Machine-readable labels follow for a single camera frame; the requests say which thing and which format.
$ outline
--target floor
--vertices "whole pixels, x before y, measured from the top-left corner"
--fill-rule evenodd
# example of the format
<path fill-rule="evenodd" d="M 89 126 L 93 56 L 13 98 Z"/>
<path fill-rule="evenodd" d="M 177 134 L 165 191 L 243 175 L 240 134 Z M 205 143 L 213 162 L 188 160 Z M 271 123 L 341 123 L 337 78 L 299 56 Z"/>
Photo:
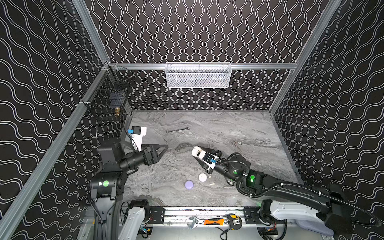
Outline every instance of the floor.
<path fill-rule="evenodd" d="M 197 145 L 219 149 L 223 157 L 240 152 L 251 168 L 297 182 L 267 112 L 134 112 L 131 126 L 147 127 L 143 144 L 168 144 L 169 149 L 157 164 L 142 165 L 128 177 L 124 200 L 147 198 L 152 206 L 260 205 L 262 199 L 241 195 L 218 173 L 200 182 L 205 171 L 191 155 Z M 187 180 L 194 183 L 191 190 L 184 187 Z"/>

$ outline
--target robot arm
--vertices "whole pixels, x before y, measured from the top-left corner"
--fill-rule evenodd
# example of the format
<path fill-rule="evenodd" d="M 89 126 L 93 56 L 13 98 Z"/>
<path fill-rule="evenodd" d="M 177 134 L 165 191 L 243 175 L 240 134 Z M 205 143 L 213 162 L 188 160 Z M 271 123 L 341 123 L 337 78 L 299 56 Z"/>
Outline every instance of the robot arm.
<path fill-rule="evenodd" d="M 307 187 L 287 182 L 250 168 L 251 163 L 240 153 L 233 153 L 227 159 L 221 159 L 222 153 L 200 146 L 194 147 L 192 156 L 208 174 L 213 171 L 225 176 L 243 195 L 257 198 L 271 196 L 290 202 L 263 200 L 260 211 L 254 219 L 265 223 L 276 220 L 297 219 L 319 222 L 338 233 L 352 233 L 353 224 L 366 227 L 378 227 L 381 220 L 372 213 L 345 201 L 341 187 L 330 184 L 329 187 Z M 352 222 L 351 208 L 370 215 L 374 223 Z"/>
<path fill-rule="evenodd" d="M 133 152 L 124 154 L 123 145 L 131 145 L 131 143 L 121 141 L 119 137 L 107 139 L 99 146 L 100 169 L 90 183 L 91 205 L 95 210 L 95 240 L 118 239 L 124 185 L 128 176 L 135 173 L 138 166 L 142 164 L 149 166 L 157 163 L 168 149 L 168 145 L 142 145 L 141 139 L 145 135 L 144 131 L 137 126 L 134 126 L 133 129 L 137 133 L 137 136 L 134 136 L 135 133 L 132 132 L 133 138 L 140 139 L 138 142 L 132 141 L 135 149 Z M 133 232 L 136 231 L 134 235 L 136 236 L 138 228 L 134 228 L 134 226 L 141 225 L 141 222 L 149 219 L 148 202 L 136 203 L 133 201 L 129 206 L 128 214 L 133 212 L 138 214 L 134 218 L 135 221 L 127 220 L 126 225 L 131 226 L 134 229 Z M 124 225 L 124 229 L 128 231 L 130 227 Z"/>

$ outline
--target white wire basket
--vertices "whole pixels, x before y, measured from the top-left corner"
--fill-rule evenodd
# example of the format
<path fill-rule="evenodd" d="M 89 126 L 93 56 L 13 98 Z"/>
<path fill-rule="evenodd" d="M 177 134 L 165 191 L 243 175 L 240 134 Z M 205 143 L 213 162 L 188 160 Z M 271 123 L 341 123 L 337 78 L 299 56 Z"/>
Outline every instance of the white wire basket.
<path fill-rule="evenodd" d="M 231 79 L 230 63 L 166 63 L 169 88 L 227 88 Z"/>

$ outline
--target white round object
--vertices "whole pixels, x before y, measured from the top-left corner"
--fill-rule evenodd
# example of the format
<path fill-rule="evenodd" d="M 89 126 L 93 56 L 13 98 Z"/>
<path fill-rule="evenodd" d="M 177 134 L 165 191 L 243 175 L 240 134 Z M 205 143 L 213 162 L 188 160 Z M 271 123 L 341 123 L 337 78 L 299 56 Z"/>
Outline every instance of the white round object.
<path fill-rule="evenodd" d="M 205 173 L 200 173 L 199 180 L 200 182 L 205 182 L 207 180 L 207 175 Z"/>

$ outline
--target black wallpaper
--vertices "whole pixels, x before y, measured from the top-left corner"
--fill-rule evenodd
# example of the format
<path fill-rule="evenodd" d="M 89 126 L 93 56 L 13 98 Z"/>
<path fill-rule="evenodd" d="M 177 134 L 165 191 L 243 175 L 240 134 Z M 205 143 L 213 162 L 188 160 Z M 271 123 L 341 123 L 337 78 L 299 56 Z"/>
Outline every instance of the black wallpaper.
<path fill-rule="evenodd" d="M 101 63 L 68 0 L 0 0 L 0 219 Z"/>
<path fill-rule="evenodd" d="M 275 114 L 303 181 L 384 216 L 384 1 L 344 0 Z M 361 212 L 354 220 L 372 221 Z M 384 239 L 355 226 L 336 239 Z"/>
<path fill-rule="evenodd" d="M 89 183 L 99 169 L 99 143 L 121 130 L 119 122 L 96 122 L 87 112 L 12 239 L 76 239 L 89 205 Z"/>
<path fill-rule="evenodd" d="M 139 110 L 269 110 L 288 72 L 234 70 L 228 88 L 199 89 L 168 88 L 164 71 L 139 71 L 128 101 Z"/>
<path fill-rule="evenodd" d="M 115 63 L 291 63 L 328 0 L 86 0 Z"/>

